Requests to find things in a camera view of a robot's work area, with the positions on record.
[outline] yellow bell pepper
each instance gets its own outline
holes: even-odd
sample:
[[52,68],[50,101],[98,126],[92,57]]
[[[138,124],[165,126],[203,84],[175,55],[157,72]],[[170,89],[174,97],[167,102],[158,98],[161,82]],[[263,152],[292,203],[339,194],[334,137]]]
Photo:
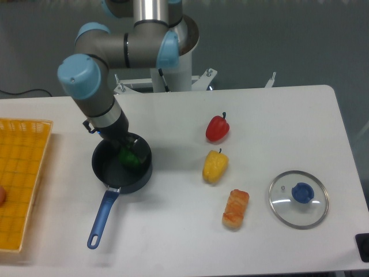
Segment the yellow bell pepper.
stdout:
[[216,183],[223,176],[227,167],[228,157],[221,153],[221,148],[219,152],[211,150],[205,159],[202,177],[208,183]]

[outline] bread roll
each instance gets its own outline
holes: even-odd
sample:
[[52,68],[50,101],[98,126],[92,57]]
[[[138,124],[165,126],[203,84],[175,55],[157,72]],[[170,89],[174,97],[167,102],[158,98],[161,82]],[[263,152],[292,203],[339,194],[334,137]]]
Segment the bread roll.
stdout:
[[223,213],[222,223],[231,229],[238,229],[243,222],[250,196],[238,189],[231,191]]

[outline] yellow plastic tray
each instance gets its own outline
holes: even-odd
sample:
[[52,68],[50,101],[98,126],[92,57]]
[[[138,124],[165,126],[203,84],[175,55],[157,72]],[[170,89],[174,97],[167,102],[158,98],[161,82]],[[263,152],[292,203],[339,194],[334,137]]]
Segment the yellow plastic tray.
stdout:
[[52,121],[0,118],[0,251],[19,252]]

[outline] blue pan handle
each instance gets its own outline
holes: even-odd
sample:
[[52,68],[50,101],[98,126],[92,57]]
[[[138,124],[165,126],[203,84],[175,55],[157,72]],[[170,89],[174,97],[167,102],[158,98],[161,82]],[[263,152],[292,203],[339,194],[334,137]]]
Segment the blue pan handle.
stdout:
[[[113,206],[115,200],[119,196],[119,191],[107,190],[104,194],[103,200],[101,201],[99,211],[97,212],[95,222],[92,226],[90,236],[87,241],[87,247],[89,249],[96,249],[100,243],[101,236],[105,228],[106,221],[110,213],[110,209]],[[95,244],[92,245],[92,241],[97,237]]]

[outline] glass lid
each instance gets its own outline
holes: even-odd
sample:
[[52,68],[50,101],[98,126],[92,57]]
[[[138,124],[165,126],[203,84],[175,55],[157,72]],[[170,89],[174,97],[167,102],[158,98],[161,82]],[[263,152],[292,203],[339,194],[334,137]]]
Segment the glass lid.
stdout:
[[284,172],[273,180],[269,203],[283,223],[296,229],[317,226],[329,209],[329,197],[322,182],[297,170]]

